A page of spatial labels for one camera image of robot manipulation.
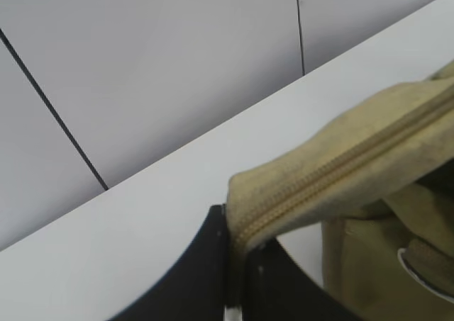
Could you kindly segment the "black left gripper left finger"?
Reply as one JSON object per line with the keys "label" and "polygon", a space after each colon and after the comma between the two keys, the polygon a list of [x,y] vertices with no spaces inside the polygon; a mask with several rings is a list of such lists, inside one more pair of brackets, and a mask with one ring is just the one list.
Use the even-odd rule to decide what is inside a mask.
{"label": "black left gripper left finger", "polygon": [[223,320],[228,231],[225,208],[213,205],[181,257],[113,320]]}

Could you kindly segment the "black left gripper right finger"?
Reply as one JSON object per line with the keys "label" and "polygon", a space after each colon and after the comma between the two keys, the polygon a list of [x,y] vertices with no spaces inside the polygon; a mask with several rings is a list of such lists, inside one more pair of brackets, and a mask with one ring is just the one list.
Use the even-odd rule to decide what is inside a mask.
{"label": "black left gripper right finger", "polygon": [[355,319],[299,268],[276,239],[248,255],[242,315],[257,321]]}

